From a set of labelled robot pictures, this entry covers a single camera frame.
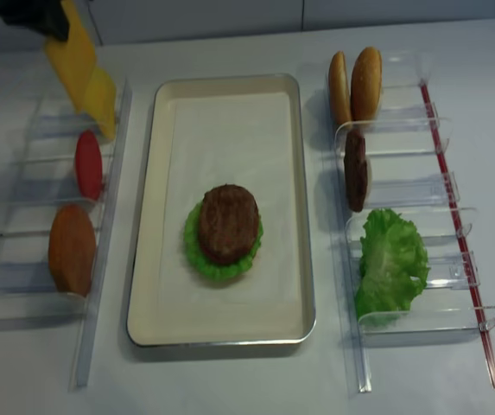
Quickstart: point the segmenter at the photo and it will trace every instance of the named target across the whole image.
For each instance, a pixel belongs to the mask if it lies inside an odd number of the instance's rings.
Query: red stripe
[[[422,90],[423,101],[426,104],[431,104],[431,99],[429,98],[428,86],[423,82],[420,85],[420,89]],[[431,105],[427,105],[428,107],[428,118],[434,118],[434,111]],[[437,129],[437,125],[435,125],[435,121],[431,123],[431,133],[434,138],[434,144],[436,149],[441,148],[441,138],[439,136],[439,130]],[[445,154],[442,151],[437,151],[437,161],[439,162],[439,167],[441,168],[441,173],[445,174],[446,181],[445,187],[447,188],[447,193],[453,195],[453,184],[451,183],[450,177],[446,175],[448,173],[447,160],[445,159]],[[462,234],[462,220],[460,219],[460,213],[458,211],[458,207],[456,206],[456,200],[454,198],[450,198],[451,201],[448,203],[448,206],[451,208],[451,213],[453,216],[454,228],[456,229],[456,233],[458,234],[458,245],[460,247],[461,252],[469,252],[468,245],[466,242],[466,237]],[[481,296],[479,295],[479,287],[475,285],[476,276],[473,271],[472,259],[468,258],[468,263],[465,266],[466,275],[468,278],[468,283],[473,285],[470,287],[470,294],[472,296],[473,306],[483,307],[483,303],[481,302]],[[475,315],[478,318],[478,323],[485,324],[486,317],[485,312],[482,309],[475,310]],[[492,386],[495,388],[495,353],[492,348],[491,336],[489,335],[488,330],[481,330],[481,341],[483,342],[483,349],[485,350],[485,360],[487,362],[487,368],[489,370],[489,378],[491,379]]]

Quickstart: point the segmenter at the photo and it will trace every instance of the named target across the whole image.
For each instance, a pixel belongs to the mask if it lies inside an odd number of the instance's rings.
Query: white table
[[[372,350],[374,392],[347,388],[340,346],[330,238],[320,179],[327,140],[324,74],[337,49],[356,54],[425,49],[434,54],[429,84],[442,116],[454,120],[447,154],[461,206],[480,218],[469,243],[481,295],[495,304],[495,20],[102,48],[111,73],[133,89],[117,212],[100,304],[90,385],[68,392],[77,326],[0,331],[0,413],[34,414],[366,414],[495,413],[479,340],[448,346]],[[33,67],[32,54],[0,55],[4,73]],[[124,330],[131,223],[143,141],[157,87],[175,78],[291,73],[301,87],[317,324],[290,357],[175,361],[173,352],[137,349]],[[495,346],[495,329],[492,331]]]

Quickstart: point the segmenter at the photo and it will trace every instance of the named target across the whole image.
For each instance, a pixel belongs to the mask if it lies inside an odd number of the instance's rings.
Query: clear acrylic holder
[[[347,62],[355,57],[347,56]],[[466,237],[477,218],[473,208],[458,208],[459,190],[447,169],[445,153],[452,123],[438,115],[428,94],[430,59],[417,52],[383,52],[383,85],[380,107],[372,121],[333,125],[332,157],[323,157],[337,169],[333,184],[337,198],[339,238],[332,234],[338,301],[346,303],[348,330],[359,392],[371,391],[367,348],[398,347],[481,338],[490,379],[495,387],[495,357],[489,331],[495,327],[495,306],[479,298],[479,274]],[[350,74],[352,66],[347,68]],[[348,208],[343,157],[346,135],[358,129],[365,136],[371,183],[365,208]],[[376,312],[357,317],[354,297],[359,287],[360,237],[373,208],[393,208],[412,220],[428,250],[428,286],[411,304],[410,311]]]
[[[23,144],[0,165],[0,322],[48,327],[81,320],[71,388],[86,386],[97,325],[98,306],[111,240],[122,167],[131,90],[127,82],[117,96],[114,141],[101,135],[85,114],[75,114],[59,82],[50,77],[37,99]],[[98,201],[81,196],[74,178],[74,151],[82,131],[98,138],[103,160],[103,191]],[[92,221],[97,251],[87,298],[58,292],[48,269],[48,240],[61,206],[76,203]]]

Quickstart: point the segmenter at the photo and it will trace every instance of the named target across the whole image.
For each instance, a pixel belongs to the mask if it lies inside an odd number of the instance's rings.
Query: burger patty
[[[199,217],[201,251],[219,265],[237,262],[255,245],[258,222],[257,203],[247,189],[225,184],[210,190]]]
[[[347,201],[353,212],[362,210],[368,190],[368,166],[365,153],[365,138],[359,130],[350,130],[346,138],[344,167]]]

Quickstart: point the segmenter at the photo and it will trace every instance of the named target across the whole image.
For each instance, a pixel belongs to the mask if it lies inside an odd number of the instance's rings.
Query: food item
[[[87,296],[92,283],[95,232],[86,211],[74,204],[55,215],[49,233],[48,265],[58,291]]]
[[[412,300],[426,287],[429,272],[428,253],[416,226],[391,209],[377,209],[368,215],[364,229],[357,316],[410,310]]]
[[[233,278],[252,267],[262,236],[253,195],[236,185],[219,186],[207,192],[187,217],[187,259],[212,280]]]
[[[327,82],[330,92],[330,106],[335,124],[343,125],[352,121],[346,61],[345,55],[341,51],[332,58]]]
[[[373,119],[382,90],[382,56],[376,48],[365,48],[354,64],[351,77],[351,111],[355,121]]]
[[[95,47],[88,36],[72,0],[62,0],[67,15],[68,40],[49,36],[44,51],[67,90],[76,112],[86,111],[105,137],[115,138],[115,100],[117,88],[111,76],[97,66]]]
[[[44,45],[51,66],[67,90],[76,112],[82,111],[86,89],[96,66],[95,47],[72,0],[60,2],[68,19],[68,40],[49,36]]]
[[[74,153],[74,171],[80,193],[96,201],[103,187],[103,162],[97,138],[90,130],[80,134]]]
[[[347,201],[353,212],[362,210],[370,194],[371,168],[370,160],[366,160],[365,153],[364,136],[358,129],[350,130],[346,137],[343,165]]]
[[[201,206],[201,250],[216,264],[233,264],[255,244],[258,221],[257,203],[248,190],[233,184],[214,188]]]
[[[84,111],[96,120],[109,140],[115,139],[116,98],[117,88],[111,76],[102,68],[95,67],[84,95]]]

